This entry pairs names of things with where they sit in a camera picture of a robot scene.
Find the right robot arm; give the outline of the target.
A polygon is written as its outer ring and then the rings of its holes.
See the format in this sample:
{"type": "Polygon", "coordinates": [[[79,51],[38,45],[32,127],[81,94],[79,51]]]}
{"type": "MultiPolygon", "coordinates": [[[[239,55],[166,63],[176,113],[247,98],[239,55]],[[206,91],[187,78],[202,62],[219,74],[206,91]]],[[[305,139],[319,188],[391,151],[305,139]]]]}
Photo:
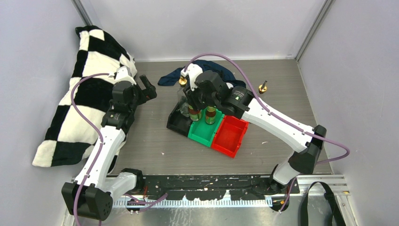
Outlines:
{"type": "Polygon", "coordinates": [[[256,98],[253,91],[230,85],[211,70],[181,71],[180,77],[187,80],[184,94],[194,110],[215,107],[227,116],[266,130],[293,149],[292,155],[273,169],[264,194],[281,193],[296,176],[314,172],[323,147],[321,139],[327,132],[323,126],[313,128],[299,123],[256,98]]]}

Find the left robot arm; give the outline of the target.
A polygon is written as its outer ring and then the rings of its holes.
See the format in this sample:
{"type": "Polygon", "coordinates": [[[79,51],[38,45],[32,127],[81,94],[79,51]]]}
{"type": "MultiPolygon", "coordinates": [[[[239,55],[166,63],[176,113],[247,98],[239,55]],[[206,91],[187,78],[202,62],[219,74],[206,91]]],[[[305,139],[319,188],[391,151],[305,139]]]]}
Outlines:
{"type": "Polygon", "coordinates": [[[67,209],[78,226],[81,225],[80,217],[102,223],[109,217],[115,199],[128,191],[138,195],[144,190],[143,173],[137,169],[126,169],[111,182],[105,181],[113,156],[135,121],[137,107],[157,97],[156,88],[146,75],[139,78],[145,89],[141,89],[131,76],[117,79],[101,128],[80,111],[74,99],[71,100],[77,114],[98,134],[83,170],[73,182],[66,182],[61,190],[67,209]]]}

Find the sauce bottle yellow cap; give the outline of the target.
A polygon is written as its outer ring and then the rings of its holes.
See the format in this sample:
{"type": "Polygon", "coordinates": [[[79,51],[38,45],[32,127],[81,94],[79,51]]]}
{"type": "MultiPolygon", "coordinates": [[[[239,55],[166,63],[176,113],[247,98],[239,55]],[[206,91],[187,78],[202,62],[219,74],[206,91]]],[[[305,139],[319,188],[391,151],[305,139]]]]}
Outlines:
{"type": "Polygon", "coordinates": [[[206,117],[205,117],[205,122],[209,125],[212,125],[215,123],[215,116],[216,116],[216,108],[212,106],[208,106],[206,108],[206,117]]]}
{"type": "Polygon", "coordinates": [[[195,110],[191,105],[188,105],[188,112],[192,121],[199,121],[202,117],[201,110],[195,110]]]}

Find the clear glass cruet gold spout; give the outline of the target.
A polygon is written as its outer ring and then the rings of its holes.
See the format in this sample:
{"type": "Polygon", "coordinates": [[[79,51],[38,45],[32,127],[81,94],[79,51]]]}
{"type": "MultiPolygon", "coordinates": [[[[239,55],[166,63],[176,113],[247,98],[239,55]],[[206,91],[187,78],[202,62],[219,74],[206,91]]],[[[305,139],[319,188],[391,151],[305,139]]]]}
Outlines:
{"type": "Polygon", "coordinates": [[[189,105],[187,102],[187,97],[184,93],[184,88],[187,84],[187,79],[184,78],[183,76],[180,76],[178,83],[180,85],[180,89],[177,92],[177,96],[178,96],[178,105],[179,105],[179,111],[180,113],[185,116],[185,117],[189,117],[189,105]]]}

